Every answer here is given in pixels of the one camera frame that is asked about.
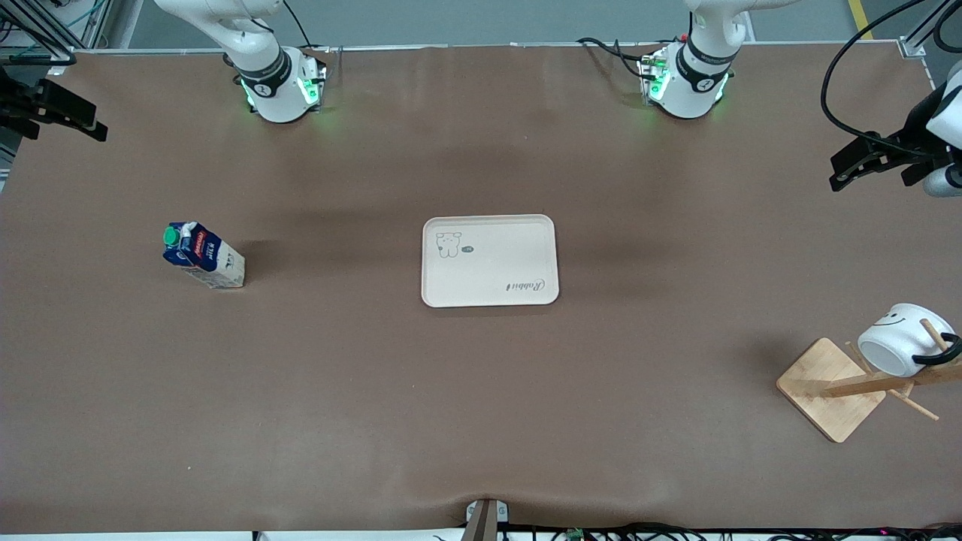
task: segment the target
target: milk carton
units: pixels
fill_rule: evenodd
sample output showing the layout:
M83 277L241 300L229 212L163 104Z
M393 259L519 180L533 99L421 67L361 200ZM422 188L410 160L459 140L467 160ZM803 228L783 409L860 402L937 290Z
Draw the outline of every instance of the milk carton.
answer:
M243 286L243 257L196 221L172 221L164 259L211 288Z

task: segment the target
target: black mug handle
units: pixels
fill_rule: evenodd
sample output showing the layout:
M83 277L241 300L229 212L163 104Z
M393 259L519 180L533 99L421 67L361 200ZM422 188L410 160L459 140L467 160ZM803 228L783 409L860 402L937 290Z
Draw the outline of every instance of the black mug handle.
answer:
M944 365L959 356L959 353L962 353L962 340L960 340L958 336L950 332L943 332L941 334L942 340L952 342L952 345L936 355L912 355L912 360L915 361L917 365L926 365L928 367Z

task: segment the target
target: white tray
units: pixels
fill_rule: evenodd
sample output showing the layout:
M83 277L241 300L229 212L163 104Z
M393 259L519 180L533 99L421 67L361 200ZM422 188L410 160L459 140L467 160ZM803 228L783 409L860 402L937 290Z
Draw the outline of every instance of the white tray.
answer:
M433 218L424 224L421 298L428 306L550 304L558 292L549 217Z

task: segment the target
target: wooden base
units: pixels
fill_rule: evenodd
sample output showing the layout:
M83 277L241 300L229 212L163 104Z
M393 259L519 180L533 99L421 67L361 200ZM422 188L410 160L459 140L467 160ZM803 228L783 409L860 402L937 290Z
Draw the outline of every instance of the wooden base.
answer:
M820 338L775 385L825 437L842 443L885 399L885 392L839 398L820 393L831 381L864 374L831 340Z

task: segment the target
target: table surface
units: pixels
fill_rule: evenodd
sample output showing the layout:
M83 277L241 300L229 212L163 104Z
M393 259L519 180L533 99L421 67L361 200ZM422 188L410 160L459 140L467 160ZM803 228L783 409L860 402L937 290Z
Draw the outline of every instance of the table surface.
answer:
M962 519L959 386L886 400L843 445L775 389L896 302L962 324L957 201L827 184L837 45L748 46L683 121L580 48L345 53L323 113L249 114L219 56L81 56L107 143L25 142L0 198L5 532L515 523L921 527ZM929 92L856 46L840 117ZM434 310L436 216L544 213L561 296ZM162 258L198 219L247 258L209 291Z

